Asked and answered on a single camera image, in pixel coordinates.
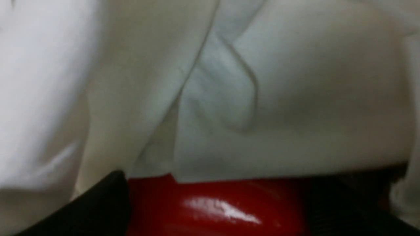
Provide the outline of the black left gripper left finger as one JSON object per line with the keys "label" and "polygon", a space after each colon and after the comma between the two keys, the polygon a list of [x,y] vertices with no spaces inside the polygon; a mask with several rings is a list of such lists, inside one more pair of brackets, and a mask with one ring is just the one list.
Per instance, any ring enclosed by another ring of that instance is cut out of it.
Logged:
{"label": "black left gripper left finger", "polygon": [[129,186],[113,171],[20,236],[124,236],[131,217]]}

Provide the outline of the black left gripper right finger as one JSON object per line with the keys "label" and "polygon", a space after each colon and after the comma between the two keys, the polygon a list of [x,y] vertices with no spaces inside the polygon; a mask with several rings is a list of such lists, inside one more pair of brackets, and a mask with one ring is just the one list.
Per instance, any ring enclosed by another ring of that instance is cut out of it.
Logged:
{"label": "black left gripper right finger", "polygon": [[419,230],[390,212],[390,185],[406,165],[315,177],[305,195],[311,236],[418,236]]}

